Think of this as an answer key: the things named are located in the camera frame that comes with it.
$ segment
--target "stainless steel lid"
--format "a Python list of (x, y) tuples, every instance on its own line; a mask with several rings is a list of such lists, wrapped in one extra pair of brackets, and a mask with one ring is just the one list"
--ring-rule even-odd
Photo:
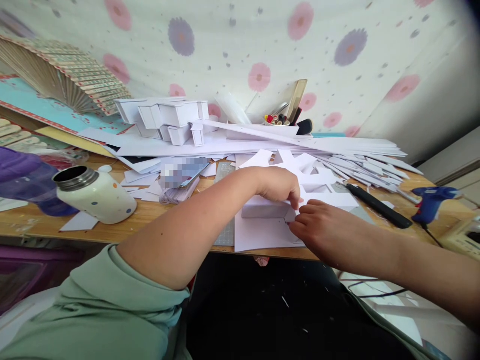
[(64, 192), (72, 192), (93, 184), (99, 173), (86, 166), (69, 167), (57, 173), (52, 180)]

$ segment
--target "yellow paper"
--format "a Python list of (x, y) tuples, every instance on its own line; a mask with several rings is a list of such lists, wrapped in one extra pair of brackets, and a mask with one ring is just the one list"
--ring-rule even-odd
[(70, 144), (74, 147), (88, 150), (89, 152), (103, 155), (109, 158), (115, 158), (111, 153), (105, 150), (103, 147), (95, 142), (84, 139), (82, 137), (75, 136), (69, 132), (59, 130), (55, 127), (47, 126), (36, 130), (36, 133), (42, 134), (46, 137)]

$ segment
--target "wooden desk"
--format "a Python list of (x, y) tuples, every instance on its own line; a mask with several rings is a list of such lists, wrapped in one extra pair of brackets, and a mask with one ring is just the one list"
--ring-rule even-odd
[[(124, 172), (129, 170), (120, 161), (107, 158), (104, 156), (90, 154), (90, 160), (87, 163), (89, 167), (97, 170), (102, 165), (111, 165), (113, 171), (110, 173), (115, 180), (121, 182)], [(404, 191), (410, 191), (414, 188), (434, 186), (423, 176), (409, 173), (410, 180), (403, 183), (401, 188)], [(214, 177), (202, 178), (197, 189), (201, 192), (214, 183)], [(414, 205), (398, 194), (390, 194), (383, 190), (371, 190), (372, 195), (381, 201), (389, 201), (395, 205), (395, 210), (410, 218), (417, 209)], [(36, 205), (29, 204), (10, 211), (0, 212), (0, 235), (6, 237), (38, 237), (48, 239), (68, 239), (93, 241), (99, 243), (119, 243), (127, 239), (131, 234), (136, 233), (146, 224), (152, 222), (160, 215), (167, 212), (173, 205), (161, 205), (155, 202), (147, 202), (137, 200), (138, 208), (136, 212), (127, 220), (115, 224), (105, 225), (98, 223), (93, 230), (90, 231), (64, 231), (59, 230), (70, 220), (69, 217), (51, 217), (44, 215)], [(425, 233), (418, 225), (414, 225), (408, 229), (400, 230), (388, 221), (380, 218), (375, 212), (368, 209), (367, 212), (382, 228), (389, 229), (394, 232), (403, 232), (408, 235), (417, 236), (420, 241), (435, 244), (434, 241)], [(451, 227), (455, 226), (459, 221), (472, 219), (475, 214), (467, 207), (456, 200), (447, 200), (440, 209), (439, 220), (434, 221), (430, 225), (430, 230), (435, 237), (441, 237)], [(214, 246), (212, 251), (219, 253), (233, 253), (232, 246)], [(274, 248), (264, 250), (247, 251), (243, 254), (261, 255), (279, 258), (306, 259), (317, 260), (307, 248)]]

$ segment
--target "power cord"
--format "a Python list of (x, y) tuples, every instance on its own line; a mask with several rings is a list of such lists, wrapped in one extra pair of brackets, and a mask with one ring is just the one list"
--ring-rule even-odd
[[(353, 285), (350, 285), (348, 287), (348, 290), (352, 291), (351, 288), (353, 288), (354, 286), (357, 286), (357, 285), (361, 285), (361, 284), (365, 284), (364, 281), (360, 281), (360, 282), (357, 282), (357, 283), (354, 283)], [(371, 299), (371, 298), (386, 298), (386, 297), (390, 297), (390, 296), (395, 296), (395, 295), (398, 295), (398, 294), (402, 294), (402, 293), (406, 293), (408, 290), (407, 289), (401, 289), (401, 290), (397, 290), (397, 291), (393, 291), (393, 292), (384, 292), (383, 294), (381, 295), (368, 295), (368, 296), (359, 296), (360, 299)]]
[(407, 289), (402, 289), (402, 290), (397, 290), (397, 291), (394, 291), (394, 292), (385, 293), (385, 294), (382, 294), (382, 295), (359, 296), (359, 298), (360, 298), (360, 299), (386, 298), (386, 297), (389, 297), (389, 296), (394, 296), (394, 295), (398, 295), (398, 294), (403, 294), (403, 293), (406, 293), (407, 291), (408, 291)]
[(423, 223), (423, 222), (420, 222), (419, 224), (420, 224), (421, 228), (422, 228), (423, 230), (425, 230), (426, 233), (427, 233), (428, 235), (430, 235), (430, 237), (431, 237), (433, 240), (435, 240), (435, 242), (438, 244), (438, 246), (441, 247), (442, 249), (444, 249), (444, 247), (442, 246), (442, 244), (439, 243), (439, 241), (437, 240), (437, 238), (436, 238), (435, 236), (433, 236), (433, 234), (430, 232), (429, 226), (428, 226), (426, 223)]

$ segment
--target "finger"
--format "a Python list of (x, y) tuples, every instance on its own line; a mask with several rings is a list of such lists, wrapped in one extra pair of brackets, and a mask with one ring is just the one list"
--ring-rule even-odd
[(291, 207), (294, 210), (298, 210), (300, 208), (300, 186), (298, 180), (296, 184), (293, 186), (293, 189), (290, 191), (290, 195), (288, 196), (288, 200), (290, 200)]
[(319, 211), (319, 207), (315, 205), (304, 205), (299, 211), (300, 214), (315, 214)]
[(323, 201), (320, 201), (320, 200), (315, 200), (315, 199), (309, 200), (309, 201), (308, 201), (308, 205), (328, 206), (327, 203), (325, 203), (325, 202), (323, 202)]
[(312, 222), (312, 216), (310, 214), (300, 214), (295, 217), (295, 221), (304, 225), (308, 225)]
[(301, 237), (307, 230), (307, 226), (305, 224), (297, 221), (291, 222), (288, 226), (290, 227), (290, 231), (292, 232), (292, 234), (295, 235), (297, 238)]

